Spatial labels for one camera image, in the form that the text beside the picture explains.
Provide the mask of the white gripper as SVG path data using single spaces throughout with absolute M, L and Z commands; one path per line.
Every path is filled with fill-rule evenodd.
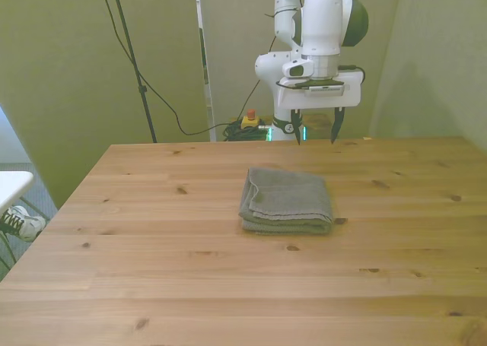
M 283 78 L 276 83 L 277 106 L 291 110 L 291 124 L 298 144 L 301 143 L 302 115 L 300 110 L 334 109 L 330 141 L 338 138 L 345 118 L 345 108 L 361 102 L 361 70 L 342 71 L 334 78 Z

